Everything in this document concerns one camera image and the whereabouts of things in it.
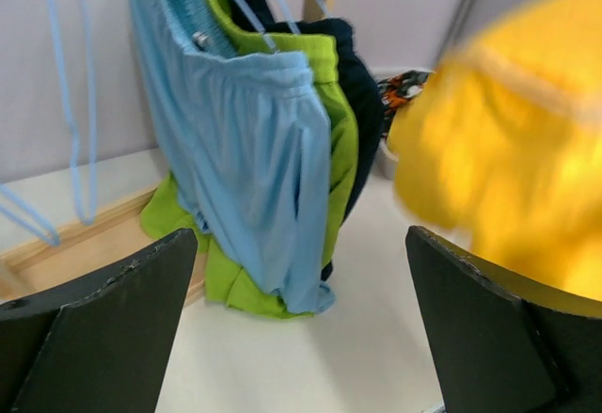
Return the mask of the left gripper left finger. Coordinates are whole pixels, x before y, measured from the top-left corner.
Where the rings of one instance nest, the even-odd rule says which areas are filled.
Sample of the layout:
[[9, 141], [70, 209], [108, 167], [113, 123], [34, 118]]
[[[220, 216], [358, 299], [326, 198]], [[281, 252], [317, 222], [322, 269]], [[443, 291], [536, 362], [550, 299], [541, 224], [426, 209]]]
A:
[[155, 410], [197, 256], [178, 229], [1, 306], [4, 412]]

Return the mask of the yellow shorts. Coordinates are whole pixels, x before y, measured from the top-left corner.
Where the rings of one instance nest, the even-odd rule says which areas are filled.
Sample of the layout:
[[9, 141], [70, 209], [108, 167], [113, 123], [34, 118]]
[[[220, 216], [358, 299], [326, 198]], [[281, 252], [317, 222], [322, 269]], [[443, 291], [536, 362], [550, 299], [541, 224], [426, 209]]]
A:
[[601, 0], [530, 0], [450, 49], [387, 145], [417, 218], [600, 298]]

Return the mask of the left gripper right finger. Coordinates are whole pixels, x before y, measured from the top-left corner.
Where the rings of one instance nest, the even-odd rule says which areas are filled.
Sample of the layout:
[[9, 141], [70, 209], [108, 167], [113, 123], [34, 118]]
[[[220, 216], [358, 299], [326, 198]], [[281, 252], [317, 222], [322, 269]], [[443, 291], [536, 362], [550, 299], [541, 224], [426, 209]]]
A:
[[408, 229], [405, 248], [447, 411], [600, 411], [600, 302], [421, 226]]

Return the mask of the orange camouflage shorts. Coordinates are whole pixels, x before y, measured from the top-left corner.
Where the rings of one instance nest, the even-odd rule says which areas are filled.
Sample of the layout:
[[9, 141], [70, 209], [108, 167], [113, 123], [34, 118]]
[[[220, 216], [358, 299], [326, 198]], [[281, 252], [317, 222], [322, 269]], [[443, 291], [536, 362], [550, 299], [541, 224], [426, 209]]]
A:
[[377, 82], [381, 101], [385, 107], [383, 140], [387, 138], [397, 112], [406, 108], [415, 97], [420, 95], [431, 73], [432, 71], [428, 70], [413, 69]]

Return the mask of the blue hanger of camouflage shorts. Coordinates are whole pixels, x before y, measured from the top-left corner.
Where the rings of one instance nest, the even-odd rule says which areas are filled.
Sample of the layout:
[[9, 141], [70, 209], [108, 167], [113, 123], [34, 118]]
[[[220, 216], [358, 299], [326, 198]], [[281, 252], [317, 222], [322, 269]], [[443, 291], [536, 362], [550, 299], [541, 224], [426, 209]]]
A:
[[1, 215], [13, 224], [27, 230], [50, 246], [58, 246], [60, 237], [57, 229], [33, 206], [12, 192], [6, 185], [1, 184], [1, 197], [6, 199], [20, 212], [17, 214], [9, 207], [1, 205]]

